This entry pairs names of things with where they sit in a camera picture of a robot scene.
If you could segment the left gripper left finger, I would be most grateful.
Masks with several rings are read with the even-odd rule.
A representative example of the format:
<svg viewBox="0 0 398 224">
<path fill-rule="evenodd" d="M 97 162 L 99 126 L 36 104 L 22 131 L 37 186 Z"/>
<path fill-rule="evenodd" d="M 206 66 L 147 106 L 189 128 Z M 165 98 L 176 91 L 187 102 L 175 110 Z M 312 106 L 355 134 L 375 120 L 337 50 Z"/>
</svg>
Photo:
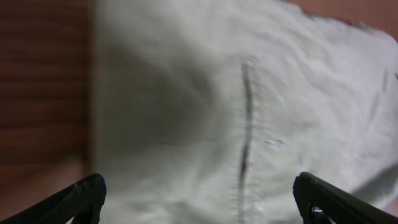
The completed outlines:
<svg viewBox="0 0 398 224">
<path fill-rule="evenodd" d="M 91 174 L 1 224 L 98 224 L 105 197 L 103 176 Z"/>
</svg>

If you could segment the khaki shorts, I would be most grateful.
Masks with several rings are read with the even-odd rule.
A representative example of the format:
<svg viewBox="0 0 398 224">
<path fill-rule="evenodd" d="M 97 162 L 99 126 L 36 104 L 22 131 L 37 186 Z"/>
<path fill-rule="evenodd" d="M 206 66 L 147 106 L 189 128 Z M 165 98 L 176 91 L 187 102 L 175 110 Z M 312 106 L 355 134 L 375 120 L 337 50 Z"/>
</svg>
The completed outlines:
<svg viewBox="0 0 398 224">
<path fill-rule="evenodd" d="M 100 221 L 301 223 L 310 172 L 397 197 L 397 42 L 286 1 L 98 1 Z"/>
</svg>

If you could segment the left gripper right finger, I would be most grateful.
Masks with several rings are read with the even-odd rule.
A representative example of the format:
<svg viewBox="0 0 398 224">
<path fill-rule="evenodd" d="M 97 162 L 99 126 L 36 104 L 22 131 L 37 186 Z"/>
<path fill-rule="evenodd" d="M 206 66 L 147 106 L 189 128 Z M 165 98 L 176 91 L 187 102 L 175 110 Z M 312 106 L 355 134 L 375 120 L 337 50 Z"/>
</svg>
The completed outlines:
<svg viewBox="0 0 398 224">
<path fill-rule="evenodd" d="M 296 176 L 293 195 L 303 224 L 397 224 L 397 217 L 308 172 Z"/>
</svg>

